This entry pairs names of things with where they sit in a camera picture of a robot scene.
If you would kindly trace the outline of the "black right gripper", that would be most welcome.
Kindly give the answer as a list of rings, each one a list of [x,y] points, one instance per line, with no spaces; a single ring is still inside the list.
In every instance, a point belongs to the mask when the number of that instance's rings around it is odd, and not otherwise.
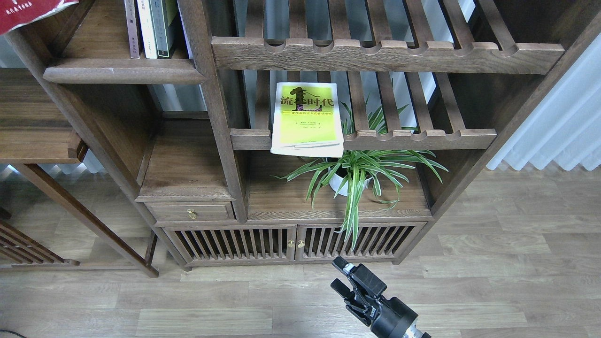
[[[418,315],[399,298],[385,299],[387,286],[363,264],[355,266],[338,256],[332,265],[345,275],[353,287],[350,290],[341,280],[330,284],[346,304],[346,309],[360,322],[370,327],[378,338],[418,338]]]

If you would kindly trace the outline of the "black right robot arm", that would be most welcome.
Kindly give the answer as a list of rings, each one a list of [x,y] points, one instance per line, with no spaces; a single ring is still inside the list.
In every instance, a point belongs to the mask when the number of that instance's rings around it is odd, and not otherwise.
[[[350,290],[341,280],[331,283],[332,289],[343,297],[347,310],[378,336],[378,338],[429,338],[416,327],[418,315],[397,297],[387,300],[382,293],[387,288],[369,268],[336,257],[332,265],[351,283]]]

